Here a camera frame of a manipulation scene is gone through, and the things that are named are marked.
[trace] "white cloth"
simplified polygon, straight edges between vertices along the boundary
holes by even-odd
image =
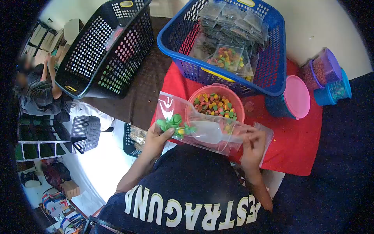
[[[97,108],[94,108],[92,105],[74,99],[71,102],[71,109],[70,109],[70,118],[74,118],[76,116],[85,115],[85,116],[96,116],[100,119],[100,130],[105,131],[107,130],[114,121],[114,118],[101,112]]]

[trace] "yellow basket handle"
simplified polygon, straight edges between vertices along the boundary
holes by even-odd
[[[220,74],[218,74],[218,73],[215,73],[215,72],[213,72],[213,71],[211,71],[211,70],[208,70],[208,69],[206,69],[206,68],[203,68],[203,67],[202,67],[201,70],[203,70],[203,71],[205,71],[205,72],[208,72],[208,73],[210,73],[210,74],[212,74],[212,75],[218,76],[219,78],[222,78],[222,79],[224,79],[224,80],[227,80],[228,82],[235,83],[234,80],[231,80],[231,79],[229,79],[229,78],[227,78],[227,77],[225,77],[225,76],[223,76],[223,75],[220,75]]]
[[[119,5],[121,7],[132,7],[133,3],[132,1],[122,1]]]
[[[67,88],[68,90],[70,90],[70,91],[73,91],[73,92],[76,92],[77,90],[76,89],[74,89],[73,87],[71,87],[71,86],[65,86],[65,88]]]
[[[255,2],[252,1],[252,0],[236,0],[238,3],[243,3],[244,5],[247,5],[247,6],[250,6],[250,7],[254,7],[255,6]]]

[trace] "metal rack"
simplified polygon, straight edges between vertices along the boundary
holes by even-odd
[[[24,114],[18,125],[16,162],[75,154],[67,129],[52,116]]]

